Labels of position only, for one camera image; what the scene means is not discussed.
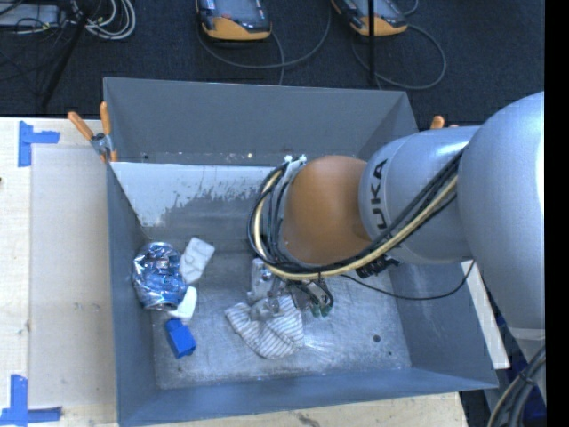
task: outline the white cloth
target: white cloth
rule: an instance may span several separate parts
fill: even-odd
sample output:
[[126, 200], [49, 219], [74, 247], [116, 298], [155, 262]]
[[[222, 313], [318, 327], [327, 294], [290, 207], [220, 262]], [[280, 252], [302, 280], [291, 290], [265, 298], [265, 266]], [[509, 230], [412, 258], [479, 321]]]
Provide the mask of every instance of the white cloth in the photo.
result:
[[225, 310], [225, 316], [245, 343], [266, 359], [289, 356], [304, 346], [301, 312], [290, 295], [278, 298], [283, 315], [267, 321], [251, 320], [251, 307], [240, 302]]

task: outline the blue tape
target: blue tape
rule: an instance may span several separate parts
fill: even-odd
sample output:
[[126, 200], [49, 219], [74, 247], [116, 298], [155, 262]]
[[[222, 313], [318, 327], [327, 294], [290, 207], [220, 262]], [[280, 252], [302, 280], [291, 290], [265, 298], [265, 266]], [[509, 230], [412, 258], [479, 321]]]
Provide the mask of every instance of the blue tape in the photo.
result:
[[0, 425], [28, 427], [28, 423], [59, 421], [61, 407], [28, 410], [28, 379], [20, 375], [10, 377], [10, 407], [0, 413]]
[[58, 132], [34, 133], [34, 126], [20, 120], [20, 146], [18, 149], [18, 167], [32, 164], [32, 144], [57, 144], [60, 140]]

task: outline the wooden table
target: wooden table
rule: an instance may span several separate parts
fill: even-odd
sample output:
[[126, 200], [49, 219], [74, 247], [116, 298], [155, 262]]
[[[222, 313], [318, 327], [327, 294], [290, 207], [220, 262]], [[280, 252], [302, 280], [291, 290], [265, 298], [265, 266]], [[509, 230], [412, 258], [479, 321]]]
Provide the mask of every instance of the wooden table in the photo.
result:
[[[32, 298], [30, 288], [33, 289], [30, 268], [34, 260], [32, 241], [33, 238], [38, 238], [37, 222], [34, 222], [35, 226], [32, 227], [32, 219], [34, 218], [32, 217], [32, 210], [34, 207], [31, 198], [42, 196], [34, 195], [32, 192], [32, 170], [35, 161], [37, 163], [45, 162], [45, 156], [39, 157], [38, 160], [33, 158], [32, 166], [18, 167], [20, 120], [25, 121], [28, 125], [33, 125], [35, 132], [43, 130], [59, 132], [60, 140], [51, 146], [52, 149], [83, 149], [81, 153], [88, 154], [86, 156], [92, 159], [90, 163], [95, 170], [98, 169], [95, 166], [100, 164], [100, 160], [94, 150], [91, 149], [89, 142], [83, 139], [67, 119], [0, 118], [0, 246], [2, 247], [2, 251], [0, 251], [0, 267], [2, 267], [0, 271], [0, 400], [2, 400], [0, 408], [4, 407], [4, 403], [7, 403], [9, 399], [10, 375], [18, 374], [28, 378], [30, 386], [28, 404], [30, 408], [50, 407], [43, 406], [47, 403], [47, 399], [42, 397], [45, 391], [50, 392], [49, 400], [53, 399], [53, 403], [56, 403], [51, 407], [63, 406], [61, 419], [57, 423], [48, 423], [48, 425], [117, 425], [114, 367], [113, 365], [107, 366], [107, 368], [113, 368], [113, 371], [105, 374], [105, 371], [98, 368], [96, 362], [90, 360], [93, 359], [92, 354], [86, 352], [94, 346], [97, 350], [106, 350], [107, 353], [112, 354], [112, 334], [107, 327], [100, 327], [100, 324], [97, 323], [97, 321], [106, 321], [107, 323], [110, 321], [110, 309], [104, 311], [105, 309], [102, 309], [97, 303], [99, 309], [93, 311], [97, 311], [99, 316], [93, 316], [94, 314], [90, 317], [84, 316], [83, 322], [79, 319], [69, 323], [69, 326], [66, 326], [67, 329], [62, 327], [65, 330], [60, 330], [59, 348], [55, 349], [56, 352], [51, 351], [52, 355], [57, 354], [55, 359], [59, 360], [57, 362], [59, 368], [55, 368], [55, 366], [52, 370], [47, 368], [41, 375], [41, 372], [38, 371], [36, 377], [30, 365], [30, 361], [33, 364], [34, 360], [34, 354], [30, 353], [30, 344], [34, 342], [35, 334], [42, 333], [39, 325], [50, 324], [50, 322], [57, 323], [60, 321], [61, 315], [71, 316], [69, 312], [73, 310], [86, 315], [88, 305], [79, 301], [72, 302], [69, 297], [69, 293], [73, 294], [73, 289], [71, 289], [61, 293], [61, 296], [52, 296], [49, 299], [49, 305], [52, 308], [45, 310], [45, 314], [42, 314], [41, 318], [31, 318], [30, 312], [37, 310], [37, 306], [30, 304]], [[101, 131], [100, 121], [88, 121], [88, 124], [95, 133]], [[66, 169], [73, 169], [73, 166], [67, 166]], [[74, 199], [75, 194], [81, 194], [80, 191], [73, 191], [73, 188], [76, 187], [66, 177], [59, 179], [58, 185], [54, 185], [54, 188], [57, 188], [58, 191], [69, 189], [70, 200]], [[53, 226], [62, 226], [65, 222], [74, 222], [73, 216], [62, 218], [63, 222], [60, 222], [58, 217], [53, 217], [53, 219]], [[35, 230], [34, 236], [31, 236], [30, 230], [32, 228]], [[105, 248], [107, 245], [106, 241], [101, 241], [106, 239], [103, 239], [100, 234], [75, 231], [77, 229], [70, 229], [69, 233], [66, 233], [68, 238], [73, 238], [75, 245], [85, 249], [85, 254], [76, 255], [76, 258], [91, 257], [88, 256], [91, 249], [96, 246]], [[100, 272], [104, 272], [101, 269], [102, 267], [108, 267], [108, 265], [101, 264]], [[100, 286], [108, 286], [105, 279], [108, 278], [107, 272], [95, 275], [101, 282]], [[476, 291], [478, 289], [474, 297], [475, 300], [476, 298], [479, 300], [476, 304], [482, 306], [479, 314], [486, 315], [485, 320], [481, 323], [487, 324], [492, 329], [493, 316], [488, 317], [488, 312], [485, 312], [484, 305], [487, 306], [488, 302], [485, 292], [480, 291], [481, 285], [477, 283], [477, 280], [479, 281], [477, 277], [479, 274], [470, 279], [469, 286], [471, 290]], [[85, 295], [85, 293], [76, 293], [76, 295]], [[105, 292], [90, 292], [89, 295], [101, 296], [103, 301], [100, 303], [102, 305], [106, 305], [105, 299], [110, 297], [110, 293]], [[55, 312], [57, 311], [59, 316], [51, 318], [50, 315], [56, 315]], [[97, 335], [93, 335], [95, 329], [98, 331]], [[498, 343], [499, 341], [491, 340], [489, 342]], [[38, 352], [43, 352], [43, 350], [41, 348], [38, 350], [36, 343], [36, 355]], [[491, 352], [496, 367], [506, 365], [507, 356], [500, 346]], [[50, 352], [46, 349], [45, 353], [47, 356]], [[71, 370], [65, 367], [67, 364], [69, 368], [80, 366], [84, 371], [77, 375], [77, 371], [74, 370], [72, 374]], [[39, 393], [38, 388], [41, 388], [42, 385], [44, 392]], [[75, 399], [69, 396], [74, 392], [76, 394]], [[459, 394], [448, 393], [168, 425], [195, 427], [221, 425], [229, 427], [267, 425], [282, 427], [295, 425], [309, 427], [344, 427], [346, 425], [353, 427], [369, 427], [372, 425], [384, 427], [416, 427], [418, 425], [421, 427], [458, 427], [468, 424]]]

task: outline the metal rod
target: metal rod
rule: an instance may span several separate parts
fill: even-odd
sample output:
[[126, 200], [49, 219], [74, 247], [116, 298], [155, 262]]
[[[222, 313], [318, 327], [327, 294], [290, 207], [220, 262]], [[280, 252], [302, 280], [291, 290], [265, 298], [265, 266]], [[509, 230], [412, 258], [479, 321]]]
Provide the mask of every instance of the metal rod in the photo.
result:
[[369, 66], [370, 66], [370, 85], [375, 85], [375, 10], [373, 0], [367, 0], [367, 21], [369, 35]]
[[73, 37], [71, 38], [71, 41], [69, 42], [69, 44], [67, 46], [65, 52], [63, 53], [63, 55], [61, 55], [60, 61], [57, 64], [57, 66], [55, 67], [55, 70], [53, 71], [53, 74], [52, 74], [52, 77], [50, 78], [49, 84], [46, 86], [44, 97], [43, 97], [42, 102], [40, 104], [40, 109], [39, 109], [40, 114], [45, 114], [47, 111], [47, 105], [50, 102], [50, 100], [52, 99], [53, 93], [55, 92], [55, 89], [61, 80], [61, 76], [63, 75], [63, 71], [65, 70], [66, 66], [68, 65], [69, 59], [71, 58], [71, 54], [75, 50], [75, 47], [79, 41], [79, 38], [81, 37], [81, 35], [84, 32], [85, 24], [87, 23], [87, 20], [92, 16], [92, 11], [95, 8], [96, 1], [97, 0], [84, 0], [83, 1], [84, 7], [83, 7], [82, 12], [81, 12], [81, 17], [79, 18], [79, 21], [77, 23], [77, 28], [73, 34]]

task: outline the blue block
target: blue block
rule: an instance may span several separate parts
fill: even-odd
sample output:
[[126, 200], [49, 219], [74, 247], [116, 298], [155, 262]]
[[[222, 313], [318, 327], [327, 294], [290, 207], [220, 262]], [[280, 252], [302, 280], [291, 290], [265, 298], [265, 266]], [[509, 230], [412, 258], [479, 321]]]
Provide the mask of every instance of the blue block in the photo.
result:
[[179, 319], [169, 319], [166, 322], [165, 327], [168, 343], [170, 343], [172, 352], [177, 359], [194, 352], [196, 349], [196, 340], [194, 339], [192, 333], [189, 331], [189, 328], [185, 326]]

